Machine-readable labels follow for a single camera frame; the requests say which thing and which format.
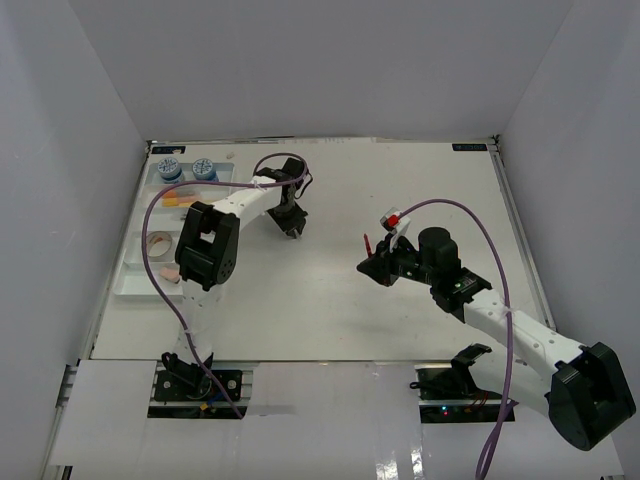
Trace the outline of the pink highlighter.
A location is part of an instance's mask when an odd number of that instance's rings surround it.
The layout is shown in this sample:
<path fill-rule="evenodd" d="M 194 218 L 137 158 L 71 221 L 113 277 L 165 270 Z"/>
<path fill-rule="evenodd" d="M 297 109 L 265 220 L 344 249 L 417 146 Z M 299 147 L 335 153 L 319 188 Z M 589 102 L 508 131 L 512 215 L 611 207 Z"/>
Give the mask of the pink highlighter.
<path fill-rule="evenodd" d="M 196 201 L 198 201 L 198 198 L 194 196 L 163 198 L 161 206 L 163 208 L 183 208 L 190 206 Z"/>

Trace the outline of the red gel pen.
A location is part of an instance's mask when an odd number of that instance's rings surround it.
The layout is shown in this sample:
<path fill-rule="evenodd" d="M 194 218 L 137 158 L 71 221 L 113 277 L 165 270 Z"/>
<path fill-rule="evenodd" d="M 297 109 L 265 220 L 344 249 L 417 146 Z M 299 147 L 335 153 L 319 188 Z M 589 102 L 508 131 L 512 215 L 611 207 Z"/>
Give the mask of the red gel pen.
<path fill-rule="evenodd" d="M 363 239 L 364 239 L 364 244 L 365 244 L 365 250 L 366 250 L 366 254 L 367 257 L 370 258 L 373 255 L 372 249 L 371 249 L 371 244 L 370 244 L 370 240 L 368 235 L 365 233 L 363 235 Z"/>

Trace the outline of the orange capped highlighter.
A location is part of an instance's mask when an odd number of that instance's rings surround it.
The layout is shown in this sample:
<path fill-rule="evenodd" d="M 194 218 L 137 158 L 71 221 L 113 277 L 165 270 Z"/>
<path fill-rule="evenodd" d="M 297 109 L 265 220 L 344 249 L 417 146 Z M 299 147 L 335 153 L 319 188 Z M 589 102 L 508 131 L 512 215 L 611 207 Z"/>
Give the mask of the orange capped highlighter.
<path fill-rule="evenodd" d="M 197 190 L 194 190 L 193 188 L 190 187 L 179 187 L 176 189 L 172 189 L 170 191 L 165 192 L 162 195 L 163 199 L 168 199 L 168 198 L 183 198 L 183 197 L 192 197 L 192 196 L 198 196 L 199 192 Z"/>

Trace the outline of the pink mini stapler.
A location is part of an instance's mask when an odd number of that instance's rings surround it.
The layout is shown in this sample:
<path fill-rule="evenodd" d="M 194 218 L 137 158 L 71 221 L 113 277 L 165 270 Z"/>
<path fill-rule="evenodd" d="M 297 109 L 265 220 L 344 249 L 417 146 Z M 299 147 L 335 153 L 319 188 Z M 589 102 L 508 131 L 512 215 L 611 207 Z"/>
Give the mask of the pink mini stapler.
<path fill-rule="evenodd" d="M 174 268 L 162 267 L 159 271 L 159 276 L 172 284 L 179 284 L 181 281 L 179 271 Z"/>

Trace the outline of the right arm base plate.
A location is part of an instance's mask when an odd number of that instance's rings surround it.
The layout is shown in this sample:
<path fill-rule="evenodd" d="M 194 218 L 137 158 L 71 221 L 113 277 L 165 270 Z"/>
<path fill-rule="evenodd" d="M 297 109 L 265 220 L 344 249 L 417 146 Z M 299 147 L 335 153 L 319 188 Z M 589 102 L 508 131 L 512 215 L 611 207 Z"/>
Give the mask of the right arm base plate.
<path fill-rule="evenodd" d="M 491 348 L 472 344 L 442 366 L 415 367 L 409 388 L 417 393 L 422 424 L 494 423 L 498 420 L 501 396 L 498 390 L 482 390 L 471 377 L 470 368 Z"/>

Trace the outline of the large clear tape roll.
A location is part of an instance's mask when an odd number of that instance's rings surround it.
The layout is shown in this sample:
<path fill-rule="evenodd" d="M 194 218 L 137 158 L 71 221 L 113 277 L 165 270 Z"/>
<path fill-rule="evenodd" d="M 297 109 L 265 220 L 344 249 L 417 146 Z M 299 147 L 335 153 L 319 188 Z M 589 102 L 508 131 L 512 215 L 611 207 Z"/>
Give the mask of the large clear tape roll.
<path fill-rule="evenodd" d="M 173 238 L 169 232 L 153 231 L 146 235 L 145 246 L 150 261 L 170 261 L 174 252 Z"/>

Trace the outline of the blue cleaning gel jar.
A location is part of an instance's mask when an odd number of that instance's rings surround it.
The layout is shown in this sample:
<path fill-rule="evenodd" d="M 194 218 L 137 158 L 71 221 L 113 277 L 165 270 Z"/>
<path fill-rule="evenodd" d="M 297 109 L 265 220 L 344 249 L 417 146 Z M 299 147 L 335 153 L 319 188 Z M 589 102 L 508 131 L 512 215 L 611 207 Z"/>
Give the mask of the blue cleaning gel jar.
<path fill-rule="evenodd" d="M 205 182 L 218 182 L 216 164 L 208 158 L 197 159 L 192 164 L 192 174 L 195 180 Z"/>
<path fill-rule="evenodd" d="M 164 184 L 179 184 L 185 181 L 184 172 L 179 160 L 168 156 L 159 160 L 157 172 Z"/>

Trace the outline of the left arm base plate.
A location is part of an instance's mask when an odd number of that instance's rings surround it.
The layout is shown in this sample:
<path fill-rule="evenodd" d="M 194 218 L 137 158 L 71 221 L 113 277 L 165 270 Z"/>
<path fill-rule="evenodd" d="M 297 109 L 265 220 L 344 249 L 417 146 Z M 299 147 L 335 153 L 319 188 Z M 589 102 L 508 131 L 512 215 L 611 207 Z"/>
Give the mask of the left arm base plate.
<path fill-rule="evenodd" d="M 187 363 L 176 353 L 165 352 L 156 371 L 147 410 L 151 419 L 240 420 L 226 396 L 241 415 L 244 372 L 238 369 L 212 369 L 213 355 L 204 365 L 217 378 L 214 382 L 197 363 Z"/>

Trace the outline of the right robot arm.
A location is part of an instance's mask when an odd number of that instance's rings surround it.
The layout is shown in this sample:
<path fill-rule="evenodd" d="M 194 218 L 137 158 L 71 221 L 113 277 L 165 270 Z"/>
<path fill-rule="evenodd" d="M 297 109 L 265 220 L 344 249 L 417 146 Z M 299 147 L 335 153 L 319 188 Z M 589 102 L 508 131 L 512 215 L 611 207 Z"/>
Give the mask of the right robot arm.
<path fill-rule="evenodd" d="M 407 214 L 388 211 L 380 221 L 385 237 L 367 248 L 358 272 L 384 287 L 399 279 L 428 286 L 434 303 L 463 325 L 502 344 L 495 353 L 474 343 L 457 353 L 439 375 L 419 375 L 412 388 L 444 397 L 506 392 L 511 401 L 550 420 L 570 445 L 591 450 L 637 408 L 616 353 L 562 336 L 528 314 L 464 267 L 448 230 L 429 227 L 416 245 L 406 238 Z"/>

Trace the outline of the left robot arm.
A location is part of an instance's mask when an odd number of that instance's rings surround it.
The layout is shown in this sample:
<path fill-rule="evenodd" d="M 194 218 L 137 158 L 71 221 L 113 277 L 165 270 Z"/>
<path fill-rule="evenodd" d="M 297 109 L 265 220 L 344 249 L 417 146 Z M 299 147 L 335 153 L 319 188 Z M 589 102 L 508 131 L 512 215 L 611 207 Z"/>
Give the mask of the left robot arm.
<path fill-rule="evenodd" d="M 213 305 L 235 270 L 241 230 L 267 215 L 286 236 L 299 237 L 307 212 L 297 197 L 309 175 L 306 162 L 289 154 L 278 169 L 258 166 L 247 187 L 212 204 L 197 201 L 189 207 L 175 252 L 185 324 L 178 348 L 197 352 L 201 359 L 213 353 L 207 331 L 213 324 Z"/>

